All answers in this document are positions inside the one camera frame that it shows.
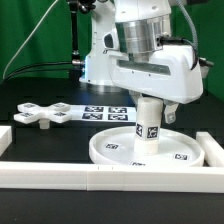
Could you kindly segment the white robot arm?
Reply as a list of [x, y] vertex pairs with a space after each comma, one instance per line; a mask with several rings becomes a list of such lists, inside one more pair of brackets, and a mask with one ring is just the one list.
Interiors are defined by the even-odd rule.
[[211, 62], [198, 56], [198, 41], [174, 37], [171, 7], [195, 0], [98, 0], [92, 15], [92, 49], [80, 81], [100, 89], [146, 94], [165, 104], [165, 121], [180, 104], [197, 100]]

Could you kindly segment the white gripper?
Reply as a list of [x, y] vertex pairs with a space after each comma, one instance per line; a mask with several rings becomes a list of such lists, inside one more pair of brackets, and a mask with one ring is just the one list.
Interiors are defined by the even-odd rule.
[[173, 44], [163, 37], [165, 44], [158, 51], [150, 52], [144, 62], [130, 59], [119, 50], [115, 29], [104, 36], [108, 51], [110, 78], [117, 86], [128, 89], [138, 108], [143, 94], [164, 99], [164, 116], [167, 124], [176, 121], [178, 103], [197, 100], [203, 92], [202, 73], [196, 50], [189, 43]]

